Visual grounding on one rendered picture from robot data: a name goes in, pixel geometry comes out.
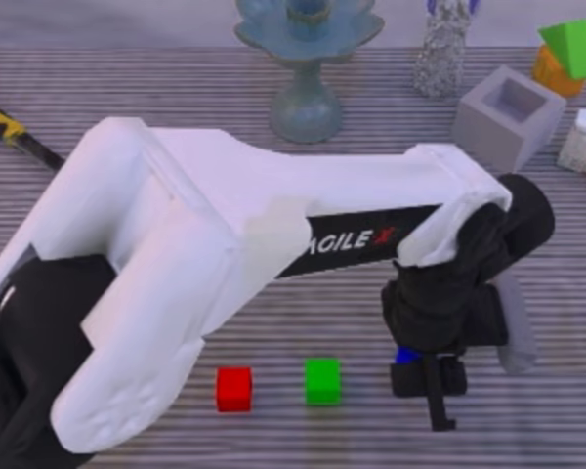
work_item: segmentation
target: screwdriver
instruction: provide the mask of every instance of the screwdriver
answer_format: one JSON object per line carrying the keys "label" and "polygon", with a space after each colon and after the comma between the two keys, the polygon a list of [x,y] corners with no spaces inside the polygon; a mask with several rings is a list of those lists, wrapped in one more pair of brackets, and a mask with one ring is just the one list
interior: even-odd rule
{"label": "screwdriver", "polygon": [[59,171],[65,163],[64,159],[32,137],[21,123],[2,109],[0,109],[0,140],[9,147],[35,157],[54,171]]}

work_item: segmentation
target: gray background wall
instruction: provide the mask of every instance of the gray background wall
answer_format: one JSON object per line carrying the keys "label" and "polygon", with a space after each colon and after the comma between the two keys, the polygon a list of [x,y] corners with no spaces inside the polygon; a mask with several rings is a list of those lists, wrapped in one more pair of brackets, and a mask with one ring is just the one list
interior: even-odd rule
{"label": "gray background wall", "polygon": [[[368,47],[421,42],[425,0],[378,0],[387,21]],[[482,0],[472,46],[531,46],[536,29],[586,18],[586,0]],[[0,0],[0,47],[236,46],[233,0]]]}

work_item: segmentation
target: green block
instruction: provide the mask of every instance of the green block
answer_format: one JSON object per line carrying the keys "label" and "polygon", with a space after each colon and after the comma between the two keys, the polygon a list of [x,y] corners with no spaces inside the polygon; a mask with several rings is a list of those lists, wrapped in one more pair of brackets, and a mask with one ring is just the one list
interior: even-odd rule
{"label": "green block", "polygon": [[307,359],[304,363],[307,405],[341,402],[341,364],[336,359]]}
{"label": "green block", "polygon": [[563,22],[538,32],[568,76],[586,79],[586,20]]}

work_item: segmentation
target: cube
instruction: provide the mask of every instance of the cube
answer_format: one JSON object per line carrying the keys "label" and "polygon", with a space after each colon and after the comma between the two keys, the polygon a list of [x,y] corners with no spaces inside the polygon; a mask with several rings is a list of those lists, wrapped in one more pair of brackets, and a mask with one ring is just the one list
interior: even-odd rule
{"label": "cube", "polygon": [[565,98],[579,95],[584,88],[584,83],[586,83],[586,80],[573,80],[568,76],[549,46],[546,45],[538,50],[532,78]]}
{"label": "cube", "polygon": [[562,96],[502,65],[458,104],[456,145],[499,171],[518,172],[554,136]]}
{"label": "cube", "polygon": [[307,405],[341,402],[341,365],[336,359],[307,359],[304,365]]}
{"label": "cube", "polygon": [[252,407],[252,369],[218,368],[216,401],[219,412],[249,412]]}
{"label": "cube", "polygon": [[586,20],[563,22],[538,32],[571,79],[586,79]]}

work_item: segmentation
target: pedestal base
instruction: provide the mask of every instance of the pedestal base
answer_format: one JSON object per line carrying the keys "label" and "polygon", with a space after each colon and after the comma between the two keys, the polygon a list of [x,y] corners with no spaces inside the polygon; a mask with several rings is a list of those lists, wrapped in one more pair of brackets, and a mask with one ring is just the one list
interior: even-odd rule
{"label": "pedestal base", "polygon": [[328,140],[338,133],[342,122],[339,99],[321,83],[318,67],[297,70],[293,83],[280,91],[272,103],[272,129],[290,142],[313,144]]}

